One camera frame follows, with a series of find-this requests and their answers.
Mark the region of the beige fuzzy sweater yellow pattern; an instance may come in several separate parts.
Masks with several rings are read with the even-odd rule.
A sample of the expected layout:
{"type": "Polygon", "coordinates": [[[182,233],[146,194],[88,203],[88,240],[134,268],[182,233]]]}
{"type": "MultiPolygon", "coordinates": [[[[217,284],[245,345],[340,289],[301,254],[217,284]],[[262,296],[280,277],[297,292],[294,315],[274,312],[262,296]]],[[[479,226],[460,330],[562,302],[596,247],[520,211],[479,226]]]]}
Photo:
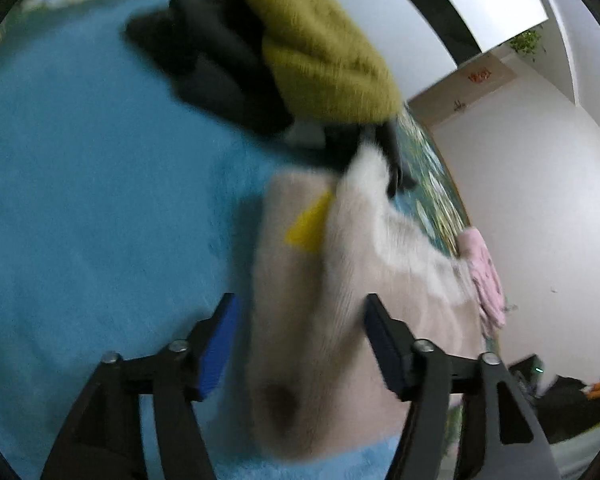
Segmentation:
{"type": "Polygon", "coordinates": [[[452,356],[483,352],[467,264],[393,207],[388,183],[384,155],[367,143],[344,174],[289,169],[268,184],[247,386],[254,436],[280,460],[317,460],[400,431],[407,405],[386,387],[365,335],[368,295],[452,356]]]}

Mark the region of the red door decoration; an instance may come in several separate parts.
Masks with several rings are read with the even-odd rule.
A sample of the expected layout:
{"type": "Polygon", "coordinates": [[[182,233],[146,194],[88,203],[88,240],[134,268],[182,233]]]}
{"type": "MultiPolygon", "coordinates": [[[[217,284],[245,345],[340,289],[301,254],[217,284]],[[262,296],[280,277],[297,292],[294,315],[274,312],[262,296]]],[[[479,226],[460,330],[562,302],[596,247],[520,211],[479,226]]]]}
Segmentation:
{"type": "Polygon", "coordinates": [[[471,72],[467,78],[474,84],[483,84],[492,77],[493,73],[487,67],[480,67],[471,72]]]}

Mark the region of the beige door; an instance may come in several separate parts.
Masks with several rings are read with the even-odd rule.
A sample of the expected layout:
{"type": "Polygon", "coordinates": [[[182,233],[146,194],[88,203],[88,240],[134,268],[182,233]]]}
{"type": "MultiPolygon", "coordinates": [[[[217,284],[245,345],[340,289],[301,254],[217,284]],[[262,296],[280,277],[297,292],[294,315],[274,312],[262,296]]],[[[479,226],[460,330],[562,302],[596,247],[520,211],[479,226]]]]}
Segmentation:
{"type": "Polygon", "coordinates": [[[428,128],[446,122],[456,114],[466,112],[480,99],[498,91],[517,78],[516,73],[491,53],[479,56],[460,66],[451,75],[415,96],[408,107],[415,117],[428,128]],[[483,84],[474,84],[467,76],[480,67],[487,67],[492,77],[483,84]]]}

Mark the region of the pink folded garment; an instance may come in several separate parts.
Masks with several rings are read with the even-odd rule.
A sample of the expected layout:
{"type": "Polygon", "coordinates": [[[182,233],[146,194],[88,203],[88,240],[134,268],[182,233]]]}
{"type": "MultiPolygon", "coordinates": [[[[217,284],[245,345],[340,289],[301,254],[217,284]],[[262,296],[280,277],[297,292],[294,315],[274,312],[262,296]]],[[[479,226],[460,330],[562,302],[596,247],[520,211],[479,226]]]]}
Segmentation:
{"type": "Polygon", "coordinates": [[[493,337],[506,323],[506,299],[486,241],[477,228],[468,226],[457,234],[456,246],[475,286],[483,331],[493,337]]]}

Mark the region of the olive green knit sweater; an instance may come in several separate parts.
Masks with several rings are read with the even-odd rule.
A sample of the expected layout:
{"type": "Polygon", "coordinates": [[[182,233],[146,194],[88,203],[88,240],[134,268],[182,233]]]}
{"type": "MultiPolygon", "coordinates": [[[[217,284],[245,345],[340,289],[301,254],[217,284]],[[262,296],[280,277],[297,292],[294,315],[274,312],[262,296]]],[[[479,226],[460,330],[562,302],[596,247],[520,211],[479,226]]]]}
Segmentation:
{"type": "Polygon", "coordinates": [[[381,124],[400,113],[388,64],[337,0],[246,0],[286,107],[323,124],[381,124]]]}

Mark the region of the white black wardrobe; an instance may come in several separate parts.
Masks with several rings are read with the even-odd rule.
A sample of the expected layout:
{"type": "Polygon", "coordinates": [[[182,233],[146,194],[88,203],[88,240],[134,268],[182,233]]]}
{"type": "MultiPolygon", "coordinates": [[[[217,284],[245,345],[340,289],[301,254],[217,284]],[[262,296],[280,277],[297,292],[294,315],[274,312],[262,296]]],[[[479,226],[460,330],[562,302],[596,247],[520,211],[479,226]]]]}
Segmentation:
{"type": "Polygon", "coordinates": [[[542,24],[542,0],[337,0],[387,62],[404,100],[542,24]]]}

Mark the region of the green hanging plant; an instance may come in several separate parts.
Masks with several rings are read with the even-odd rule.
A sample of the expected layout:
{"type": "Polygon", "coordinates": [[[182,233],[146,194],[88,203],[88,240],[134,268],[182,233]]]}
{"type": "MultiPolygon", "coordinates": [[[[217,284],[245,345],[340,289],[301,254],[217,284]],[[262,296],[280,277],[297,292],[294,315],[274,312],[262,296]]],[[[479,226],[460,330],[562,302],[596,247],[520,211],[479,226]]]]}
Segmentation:
{"type": "Polygon", "coordinates": [[[542,45],[542,35],[536,29],[528,29],[507,41],[508,46],[522,58],[535,61],[539,53],[545,53],[542,45]]]}

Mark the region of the dark grey folded garment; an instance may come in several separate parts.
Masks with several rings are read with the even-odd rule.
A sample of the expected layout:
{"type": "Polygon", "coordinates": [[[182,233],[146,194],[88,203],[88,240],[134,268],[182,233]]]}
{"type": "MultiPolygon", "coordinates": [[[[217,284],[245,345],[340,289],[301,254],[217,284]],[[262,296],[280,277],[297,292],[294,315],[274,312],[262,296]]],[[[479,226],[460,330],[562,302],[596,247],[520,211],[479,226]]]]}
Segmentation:
{"type": "Polygon", "coordinates": [[[170,0],[125,25],[126,38],[170,78],[183,102],[269,141],[297,115],[264,62],[264,32],[246,0],[170,0]]]}

